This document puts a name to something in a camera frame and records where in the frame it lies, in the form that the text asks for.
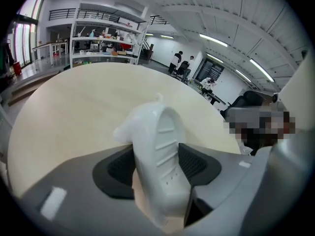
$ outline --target shelving unit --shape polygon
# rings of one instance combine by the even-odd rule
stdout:
[[[120,58],[122,62],[126,62],[126,59],[130,63],[138,64],[141,48],[149,25],[149,20],[135,15],[130,11],[125,11],[114,6],[99,4],[92,1],[80,0],[78,8],[75,10],[74,21],[71,27],[70,35],[70,66],[73,67],[75,59],[105,57],[105,58]],[[111,28],[119,31],[119,35],[126,38],[127,34],[132,33],[136,36],[138,44],[132,44],[128,41],[102,38],[102,37],[76,37],[77,27],[92,26],[95,28]],[[98,49],[94,49],[98,52],[91,52],[88,54],[75,53],[74,43],[77,41],[98,41]],[[126,44],[132,46],[133,57],[123,55],[109,55],[99,52],[104,42],[112,42]]]

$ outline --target round table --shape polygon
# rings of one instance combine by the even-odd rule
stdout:
[[[182,82],[140,65],[82,65],[44,83],[18,114],[8,149],[14,195],[71,158],[120,146],[114,129],[158,92],[182,117],[186,143],[240,153],[219,112]]]

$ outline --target black pants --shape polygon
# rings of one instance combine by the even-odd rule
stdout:
[[[168,73],[172,73],[175,68],[176,68],[176,65],[174,65],[173,63],[171,63],[171,64],[169,65]]]
[[[212,93],[212,90],[211,90],[211,89],[210,89],[210,90],[207,90],[207,89],[203,88],[203,89],[201,90],[201,92],[202,92],[202,94],[204,94],[204,93]]]

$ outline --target ceiling light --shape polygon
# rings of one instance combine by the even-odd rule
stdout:
[[[213,58],[213,59],[215,59],[215,60],[217,60],[217,61],[219,61],[219,62],[223,63],[223,61],[222,61],[222,60],[220,60],[220,59],[218,59],[218,58],[216,58],[216,57],[213,57],[213,56],[212,56],[212,55],[210,55],[209,53],[207,53],[207,55],[208,55],[209,57],[211,57],[211,58]]]
[[[242,75],[245,79],[247,79],[249,82],[251,82],[251,80],[249,78],[247,78],[243,73],[241,73],[239,70],[236,70],[240,75]]]
[[[251,63],[253,63],[271,82],[275,82],[273,78],[258,64],[255,60],[251,59]]]
[[[208,36],[202,35],[202,34],[199,34],[199,36],[200,36],[200,37],[204,37],[204,38],[206,38],[206,39],[209,39],[209,40],[214,41],[214,42],[216,42],[216,43],[218,43],[218,44],[220,44],[220,45],[223,45],[223,46],[227,47],[227,44],[226,44],[226,43],[224,43],[224,42],[222,42],[222,41],[220,41],[220,40],[217,40],[217,39],[215,39],[215,38],[211,38],[211,37],[208,37]]]
[[[171,36],[165,36],[165,35],[161,35],[161,37],[173,38],[173,37],[171,37]]]

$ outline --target red trash can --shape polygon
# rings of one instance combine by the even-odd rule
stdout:
[[[15,62],[15,63],[13,64],[13,69],[14,69],[15,75],[17,75],[17,76],[22,73],[21,66],[20,66],[20,63],[19,63],[19,62]]]

